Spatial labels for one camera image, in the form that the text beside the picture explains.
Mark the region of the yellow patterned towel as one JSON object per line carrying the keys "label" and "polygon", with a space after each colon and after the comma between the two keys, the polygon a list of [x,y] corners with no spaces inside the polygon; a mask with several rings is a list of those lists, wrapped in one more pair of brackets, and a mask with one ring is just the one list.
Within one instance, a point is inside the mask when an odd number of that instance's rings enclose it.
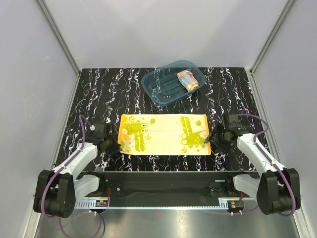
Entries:
{"label": "yellow patterned towel", "polygon": [[206,115],[123,114],[117,142],[128,155],[204,156],[211,154]]}

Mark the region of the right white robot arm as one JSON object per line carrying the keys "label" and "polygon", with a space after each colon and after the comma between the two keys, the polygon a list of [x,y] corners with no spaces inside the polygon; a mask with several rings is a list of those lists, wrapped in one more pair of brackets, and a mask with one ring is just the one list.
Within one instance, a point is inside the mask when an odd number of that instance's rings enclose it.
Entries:
{"label": "right white robot arm", "polygon": [[236,175],[225,184],[229,196],[244,193],[254,199],[265,215],[292,216],[300,208],[300,178],[295,169],[278,162],[261,144],[258,134],[247,127],[217,123],[206,138],[216,152],[227,153],[236,146],[247,156],[259,174],[259,179],[248,174]]}

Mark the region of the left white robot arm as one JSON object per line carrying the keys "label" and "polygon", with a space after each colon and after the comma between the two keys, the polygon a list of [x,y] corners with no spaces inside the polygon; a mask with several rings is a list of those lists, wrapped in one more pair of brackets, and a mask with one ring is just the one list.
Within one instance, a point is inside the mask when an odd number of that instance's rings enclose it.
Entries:
{"label": "left white robot arm", "polygon": [[89,194],[102,196],[107,191],[102,172],[86,172],[84,169],[97,156],[115,155],[121,145],[112,134],[113,125],[98,123],[84,132],[84,138],[76,150],[52,170],[39,173],[33,202],[33,211],[46,217],[68,218],[76,205]]}

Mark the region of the orange polka dot towel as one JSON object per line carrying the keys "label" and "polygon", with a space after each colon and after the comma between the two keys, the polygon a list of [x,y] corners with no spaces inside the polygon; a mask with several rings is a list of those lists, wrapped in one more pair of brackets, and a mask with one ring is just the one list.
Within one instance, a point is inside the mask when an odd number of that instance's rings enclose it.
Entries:
{"label": "orange polka dot towel", "polygon": [[184,70],[182,72],[179,72],[177,74],[178,80],[181,83],[181,85],[188,91],[193,91],[194,89],[199,87],[199,83],[196,80],[196,78],[193,76],[193,73]]}

